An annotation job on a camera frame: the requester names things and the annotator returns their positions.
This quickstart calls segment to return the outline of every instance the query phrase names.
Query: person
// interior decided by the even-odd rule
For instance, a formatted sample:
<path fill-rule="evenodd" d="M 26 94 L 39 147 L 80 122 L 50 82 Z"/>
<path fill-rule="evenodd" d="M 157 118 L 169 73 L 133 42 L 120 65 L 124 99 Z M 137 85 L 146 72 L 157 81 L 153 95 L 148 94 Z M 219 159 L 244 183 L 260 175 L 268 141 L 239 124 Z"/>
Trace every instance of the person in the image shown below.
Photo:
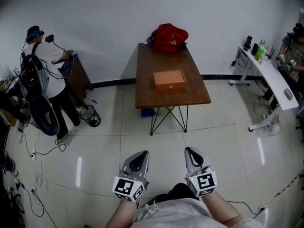
<path fill-rule="evenodd" d="M 30 116 L 24 115 L 20 108 L 15 106 L 11 101 L 11 95 L 6 94 L 6 90 L 9 86 L 9 81 L 5 81 L 2 85 L 0 85 L 0 108 L 6 110 L 10 114 L 13 115 L 16 119 L 18 119 L 21 123 L 25 124 L 30 120 Z"/>
<path fill-rule="evenodd" d="M 44 32 L 39 26 L 32 26 L 27 31 L 26 43 L 24 49 L 25 56 L 32 53 L 33 47 L 40 42 L 36 48 L 35 55 L 41 60 L 42 66 L 45 68 L 48 77 L 48 87 L 45 95 L 50 99 L 53 110 L 59 122 L 59 132 L 57 134 L 57 142 L 63 143 L 68 137 L 68 129 L 66 122 L 62 116 L 60 107 L 66 112 L 67 116 L 72 120 L 74 126 L 80 124 L 77 110 L 75 109 L 70 96 L 68 94 L 65 80 L 54 63 L 60 60 L 66 60 L 69 54 L 54 45 L 42 42 Z"/>
<path fill-rule="evenodd" d="M 177 184 L 168 194 L 150 200 L 145 207 L 120 201 L 106 228 L 262 228 L 253 219 L 245 219 L 216 191 L 202 196 L 193 194 L 188 185 Z"/>
<path fill-rule="evenodd" d="M 280 66 L 279 55 L 285 56 L 285 61 Z M 296 62 L 295 67 L 290 67 L 291 60 Z M 296 87 L 300 72 L 304 72 L 304 21 L 296 24 L 294 33 L 288 33 L 282 40 L 282 45 L 279 50 L 278 57 L 276 58 L 278 64 L 278 71 L 281 73 L 285 81 L 288 83 L 290 89 L 296 97 Z M 273 92 L 269 88 L 263 96 L 259 97 L 262 102 L 268 102 L 272 97 Z M 278 105 L 277 99 L 274 97 L 270 104 L 270 112 L 276 109 Z"/>

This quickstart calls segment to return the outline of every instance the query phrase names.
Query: white desk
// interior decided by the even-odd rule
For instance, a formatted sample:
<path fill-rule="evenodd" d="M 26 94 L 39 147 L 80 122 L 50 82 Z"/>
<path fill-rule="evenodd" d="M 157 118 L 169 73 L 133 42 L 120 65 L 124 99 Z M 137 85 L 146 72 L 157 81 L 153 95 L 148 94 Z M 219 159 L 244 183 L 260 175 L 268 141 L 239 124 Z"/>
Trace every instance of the white desk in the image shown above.
<path fill-rule="evenodd" d="M 287 82 L 284 80 L 283 76 L 280 74 L 280 72 L 273 66 L 272 62 L 270 60 L 263 61 L 263 63 L 258 63 L 253 55 L 249 51 L 245 51 L 242 46 L 239 46 L 239 49 L 244 52 L 244 54 L 248 57 L 248 59 L 251 61 L 253 65 L 255 65 L 259 72 L 262 74 L 266 82 L 268 83 L 269 87 L 271 88 L 272 92 L 274 93 L 278 103 L 279 107 L 277 107 L 270 115 L 266 116 L 266 119 L 262 121 L 260 124 L 251 125 L 249 127 L 250 131 L 253 131 L 254 129 L 265 127 L 271 123 L 271 119 L 278 114 L 279 108 L 281 108 L 283 111 L 288 109 L 293 109 L 299 106 L 295 96 L 293 95 L 293 98 L 291 100 L 288 100 L 284 91 L 288 89 L 291 93 L 291 89 Z M 251 68 L 247 67 L 245 72 L 242 75 L 242 78 L 240 80 L 230 80 L 230 85 L 233 84 L 250 84 L 251 81 L 246 80 L 247 74 L 249 73 L 249 70 Z"/>

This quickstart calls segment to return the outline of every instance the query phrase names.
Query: power strip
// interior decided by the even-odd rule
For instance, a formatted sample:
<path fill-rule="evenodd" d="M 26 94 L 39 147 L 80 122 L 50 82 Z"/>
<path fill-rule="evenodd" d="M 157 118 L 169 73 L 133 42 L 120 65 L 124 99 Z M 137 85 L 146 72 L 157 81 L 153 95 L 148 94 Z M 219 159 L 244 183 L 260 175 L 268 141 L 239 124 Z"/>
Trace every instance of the power strip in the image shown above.
<path fill-rule="evenodd" d="M 32 150 L 32 161 L 36 160 L 36 149 Z"/>

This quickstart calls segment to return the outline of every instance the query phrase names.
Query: black pants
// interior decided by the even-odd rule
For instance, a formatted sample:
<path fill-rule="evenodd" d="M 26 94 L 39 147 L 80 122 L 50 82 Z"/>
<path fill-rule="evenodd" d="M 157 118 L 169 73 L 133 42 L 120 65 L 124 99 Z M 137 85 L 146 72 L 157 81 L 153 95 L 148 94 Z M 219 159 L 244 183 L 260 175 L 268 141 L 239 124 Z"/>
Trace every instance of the black pants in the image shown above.
<path fill-rule="evenodd" d="M 296 81 L 294 79 L 292 79 L 291 77 L 289 77 L 288 73 L 286 73 L 281 67 L 277 67 L 277 70 L 281 73 L 281 75 L 283 76 L 283 78 L 285 79 L 287 84 L 289 85 L 291 91 L 293 92 L 294 96 L 296 97 L 296 84 L 297 84 Z M 269 88 L 266 91 L 266 93 L 264 94 L 263 98 L 269 101 L 273 94 L 274 93 Z M 275 110 L 277 105 L 278 105 L 278 101 L 277 101 L 276 97 L 274 97 L 274 99 L 272 100 L 272 102 L 270 104 L 271 110 Z"/>
<path fill-rule="evenodd" d="M 11 113 L 13 115 L 13 117 L 18 119 L 20 122 L 22 122 L 22 123 L 25 122 L 26 116 L 21 113 L 20 108 L 15 106 L 9 100 L 9 97 L 3 92 L 0 92 L 0 108 Z"/>
<path fill-rule="evenodd" d="M 67 116 L 72 120 L 74 126 L 78 126 L 80 124 L 79 115 L 78 115 L 78 112 L 77 112 L 73 102 L 71 101 L 71 98 L 68 94 L 66 87 L 58 95 L 50 98 L 50 101 L 52 103 L 54 112 L 55 112 L 58 122 L 59 122 L 59 132 L 57 134 L 57 139 L 61 139 L 64 137 L 64 135 L 67 134 L 68 129 L 67 129 L 66 122 L 63 118 L 63 115 L 61 113 L 60 107 L 65 111 Z"/>
<path fill-rule="evenodd" d="M 179 199 L 187 199 L 187 198 L 199 200 L 199 198 L 197 198 L 194 195 L 194 193 L 192 192 L 192 190 L 188 185 L 184 183 L 179 183 L 176 184 L 168 194 L 164 193 L 157 195 L 155 198 L 149 200 L 147 204 L 151 205 L 154 203 L 154 201 L 155 203 L 160 203 L 167 200 L 179 200 Z"/>

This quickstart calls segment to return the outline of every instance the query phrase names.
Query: tiled floor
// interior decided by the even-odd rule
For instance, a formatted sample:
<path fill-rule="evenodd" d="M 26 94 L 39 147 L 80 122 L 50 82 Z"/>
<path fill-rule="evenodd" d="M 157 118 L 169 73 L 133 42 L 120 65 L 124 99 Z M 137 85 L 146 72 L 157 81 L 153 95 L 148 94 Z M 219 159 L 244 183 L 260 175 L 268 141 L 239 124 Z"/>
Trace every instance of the tiled floor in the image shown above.
<path fill-rule="evenodd" d="M 280 113 L 282 130 L 275 136 L 264 129 L 250 133 L 248 126 L 260 121 L 260 115 L 267 111 L 267 105 L 257 101 L 262 94 L 257 85 L 253 82 L 251 86 L 229 86 L 226 80 L 204 82 L 212 103 L 189 107 L 187 133 L 169 115 L 156 134 L 150 136 L 151 119 L 140 117 L 140 111 L 134 107 L 135 87 L 125 85 L 89 93 L 98 102 L 94 106 L 102 123 L 97 128 L 85 122 L 73 127 L 67 119 L 70 137 L 64 152 L 55 149 L 31 161 L 25 141 L 19 144 L 21 134 L 15 128 L 11 128 L 6 149 L 28 190 L 36 182 L 36 170 L 43 172 L 49 183 L 48 193 L 38 186 L 38 194 L 59 228 L 104 227 L 119 202 L 111 192 L 114 176 L 135 152 L 148 150 L 151 156 L 147 174 L 150 185 L 142 195 L 142 204 L 169 191 L 176 183 L 185 182 L 187 146 L 201 149 L 209 156 L 217 171 L 217 191 L 224 198 L 246 202 L 254 212 L 258 212 L 259 206 L 268 205 L 258 220 L 268 227 L 292 227 L 303 211 L 303 180 L 297 179 L 280 196 L 273 197 L 303 169 L 304 145 L 302 133 L 295 130 L 295 113 Z M 180 119 L 178 109 L 174 113 Z M 32 126 L 24 132 L 30 150 L 38 137 L 38 152 L 54 147 L 54 137 L 39 135 Z M 14 186 L 12 175 L 5 175 L 5 186 Z M 20 193 L 28 227 L 53 227 L 47 215 L 33 215 L 29 195 L 24 190 Z M 254 217 L 244 204 L 234 205 L 246 218 Z M 33 209 L 41 213 L 36 201 Z"/>

